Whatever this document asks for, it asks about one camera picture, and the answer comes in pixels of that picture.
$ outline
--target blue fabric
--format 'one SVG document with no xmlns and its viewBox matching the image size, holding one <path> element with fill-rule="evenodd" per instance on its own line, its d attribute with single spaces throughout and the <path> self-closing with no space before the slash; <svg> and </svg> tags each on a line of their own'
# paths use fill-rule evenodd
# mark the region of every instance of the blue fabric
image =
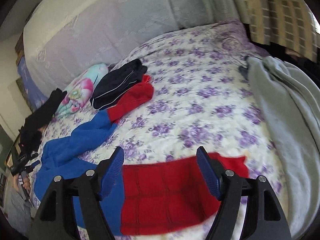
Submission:
<svg viewBox="0 0 320 240">
<path fill-rule="evenodd" d="M 21 60 L 18 64 L 18 73 L 22 77 L 22 82 L 26 94 L 28 96 L 29 102 L 34 109 L 38 109 L 43 105 L 45 101 L 47 101 L 47 97 L 42 94 L 36 84 L 33 82 L 29 70 L 26 65 L 25 57 L 21 57 Z"/>
<path fill-rule="evenodd" d="M 95 117 L 79 125 L 70 136 L 51 140 L 44 146 L 41 158 L 42 167 L 36 175 L 34 192 L 41 200 L 52 179 L 60 175 L 64 179 L 81 176 L 85 171 L 95 169 L 97 165 L 77 158 L 78 155 L 99 147 L 116 128 L 110 123 L 107 111 L 99 111 Z M 122 175 L 116 180 L 109 196 L 100 202 L 102 211 L 115 236 L 120 232 L 121 209 L 124 203 L 124 184 Z M 78 197 L 74 197 L 77 224 L 85 228 Z"/>
</svg>

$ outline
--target blue gripper pad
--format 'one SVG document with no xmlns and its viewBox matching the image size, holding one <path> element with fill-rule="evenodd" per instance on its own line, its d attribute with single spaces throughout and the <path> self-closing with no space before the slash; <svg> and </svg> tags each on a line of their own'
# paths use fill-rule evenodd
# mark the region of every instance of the blue gripper pad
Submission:
<svg viewBox="0 0 320 240">
<path fill-rule="evenodd" d="M 117 147 L 114 153 L 110 157 L 110 163 L 101 179 L 101 190 L 99 192 L 100 197 L 103 199 L 108 196 L 112 190 L 112 187 L 121 172 L 121 168 L 124 162 L 124 151 L 121 147 Z"/>
<path fill-rule="evenodd" d="M 202 173 L 202 176 L 207 184 L 207 187 L 209 188 L 209 192 L 212 196 L 215 196 L 217 200 L 220 200 L 221 198 L 221 176 L 218 176 L 211 165 L 212 160 L 205 149 L 201 146 L 197 149 L 197 163 L 200 168 L 200 171 Z"/>
</svg>

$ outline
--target red fabric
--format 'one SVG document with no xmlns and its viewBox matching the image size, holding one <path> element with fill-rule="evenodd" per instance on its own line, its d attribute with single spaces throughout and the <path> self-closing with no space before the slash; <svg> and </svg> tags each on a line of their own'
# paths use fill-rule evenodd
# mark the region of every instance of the red fabric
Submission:
<svg viewBox="0 0 320 240">
<path fill-rule="evenodd" d="M 245 157 L 224 158 L 209 154 L 226 169 L 248 177 Z M 169 163 L 124 165 L 124 235 L 156 235 L 200 224 L 218 211 L 202 177 L 196 157 Z"/>
<path fill-rule="evenodd" d="M 118 103 L 107 109 L 111 122 L 119 122 L 126 113 L 132 111 L 143 103 L 149 101 L 153 96 L 153 86 L 149 83 L 150 76 L 143 75 L 142 81 L 130 88 L 120 98 Z"/>
</svg>

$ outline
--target person's hand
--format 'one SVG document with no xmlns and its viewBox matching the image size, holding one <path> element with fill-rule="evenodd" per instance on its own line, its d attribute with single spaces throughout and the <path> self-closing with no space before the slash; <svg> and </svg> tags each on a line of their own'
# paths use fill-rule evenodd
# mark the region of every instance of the person's hand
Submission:
<svg viewBox="0 0 320 240">
<path fill-rule="evenodd" d="M 13 188 L 19 192 L 19 186 L 18 186 L 18 177 L 19 174 L 16 174 L 15 176 L 13 176 Z M 29 175 L 27 174 L 27 177 L 23 179 L 23 187 L 30 192 L 31 191 L 31 183 L 30 183 L 30 179 L 29 179 Z"/>
</svg>

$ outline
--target white wall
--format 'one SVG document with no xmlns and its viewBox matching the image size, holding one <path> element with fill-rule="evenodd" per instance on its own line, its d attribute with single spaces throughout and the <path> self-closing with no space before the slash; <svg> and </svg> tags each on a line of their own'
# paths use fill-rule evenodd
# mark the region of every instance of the white wall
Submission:
<svg viewBox="0 0 320 240">
<path fill-rule="evenodd" d="M 17 72 L 17 54 L 14 47 L 20 34 L 0 42 L 0 125 L 12 140 L 18 136 L 18 129 L 25 118 L 31 114 L 15 81 L 20 77 Z"/>
</svg>

